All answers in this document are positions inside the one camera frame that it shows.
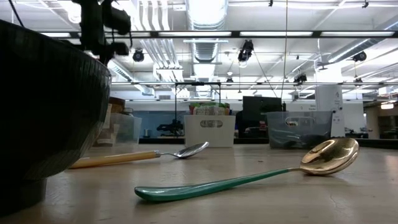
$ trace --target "yellow-handled spoon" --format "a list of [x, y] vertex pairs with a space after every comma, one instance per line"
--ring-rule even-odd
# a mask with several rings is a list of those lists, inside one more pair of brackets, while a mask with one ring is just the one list
[[292, 171], [301, 170], [313, 175], [328, 175], [347, 168], [357, 158], [358, 153], [359, 145], [355, 139], [331, 139], [317, 145], [308, 152], [301, 160], [300, 167], [273, 170], [261, 174], [189, 186], [136, 187], [135, 193], [149, 201], [173, 201], [212, 194], [241, 184]]
[[204, 150], [207, 146], [209, 146], [208, 142], [196, 144], [194, 146], [187, 147], [185, 149], [179, 150], [175, 153], [171, 152], [159, 152], [149, 151], [149, 152], [135, 152], [135, 153], [127, 153], [113, 156], [99, 156], [99, 157], [87, 157], [81, 158], [77, 162], [74, 163], [69, 169], [78, 169], [78, 168], [87, 168], [87, 167], [95, 167], [95, 166], [103, 166], [109, 164], [117, 164], [121, 162], [131, 162], [138, 161], [143, 159], [154, 159], [159, 158], [161, 155], [170, 155], [174, 156], [178, 159], [186, 159], [195, 154], [198, 154], [202, 150]]

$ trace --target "black monitor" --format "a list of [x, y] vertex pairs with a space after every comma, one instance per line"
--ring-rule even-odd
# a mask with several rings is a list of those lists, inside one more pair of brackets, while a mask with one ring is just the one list
[[261, 96], [243, 97], [243, 120], [265, 121], [265, 113], [275, 111], [282, 111], [281, 98]]

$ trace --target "plastic container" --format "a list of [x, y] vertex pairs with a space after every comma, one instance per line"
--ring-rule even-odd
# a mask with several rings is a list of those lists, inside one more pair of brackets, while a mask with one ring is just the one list
[[101, 146], [93, 146], [89, 153], [92, 155], [93, 151], [97, 151], [101, 156], [104, 156], [137, 151], [141, 122], [141, 118], [112, 113], [110, 128], [102, 130], [102, 132], [110, 132], [109, 142]]
[[331, 111], [266, 113], [271, 149], [311, 149], [330, 139]]
[[209, 147], [232, 147], [235, 116], [184, 116], [185, 146], [209, 142]]

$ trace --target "table surface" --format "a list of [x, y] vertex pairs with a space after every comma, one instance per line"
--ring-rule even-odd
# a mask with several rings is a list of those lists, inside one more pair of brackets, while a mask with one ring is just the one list
[[[182, 145], [140, 145], [174, 151]], [[170, 156], [67, 170], [48, 179], [46, 199], [0, 223], [398, 223], [398, 151], [361, 148], [346, 170], [328, 177], [291, 172], [187, 200], [150, 203], [138, 185], [198, 184], [297, 166], [306, 151], [267, 145], [208, 148], [187, 160]], [[109, 154], [105, 149], [88, 154]]]

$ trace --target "white storage bin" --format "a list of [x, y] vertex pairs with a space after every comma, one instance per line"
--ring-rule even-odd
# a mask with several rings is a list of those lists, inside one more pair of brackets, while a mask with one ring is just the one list
[[184, 116], [185, 146], [208, 141], [209, 147], [232, 147], [235, 116]]

